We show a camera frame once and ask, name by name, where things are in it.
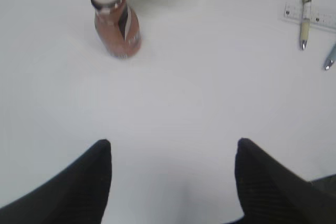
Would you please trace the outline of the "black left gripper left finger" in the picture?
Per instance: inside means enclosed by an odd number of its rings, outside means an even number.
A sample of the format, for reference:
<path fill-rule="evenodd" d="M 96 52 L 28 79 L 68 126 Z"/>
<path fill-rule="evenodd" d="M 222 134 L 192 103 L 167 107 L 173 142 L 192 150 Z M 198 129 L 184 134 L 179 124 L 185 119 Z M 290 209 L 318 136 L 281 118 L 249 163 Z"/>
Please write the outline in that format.
<path fill-rule="evenodd" d="M 101 223 L 112 181 L 111 144 L 98 140 L 55 177 L 1 208 L 1 223 Z"/>

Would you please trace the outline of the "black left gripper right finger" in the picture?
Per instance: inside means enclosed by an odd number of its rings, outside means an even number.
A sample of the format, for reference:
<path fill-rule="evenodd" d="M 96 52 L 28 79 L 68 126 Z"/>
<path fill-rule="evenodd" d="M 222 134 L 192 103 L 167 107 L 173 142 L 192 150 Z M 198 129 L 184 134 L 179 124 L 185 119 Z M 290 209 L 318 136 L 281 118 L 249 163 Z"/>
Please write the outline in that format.
<path fill-rule="evenodd" d="M 248 138 L 237 143 L 235 223 L 335 223 L 335 175 L 307 181 Z"/>

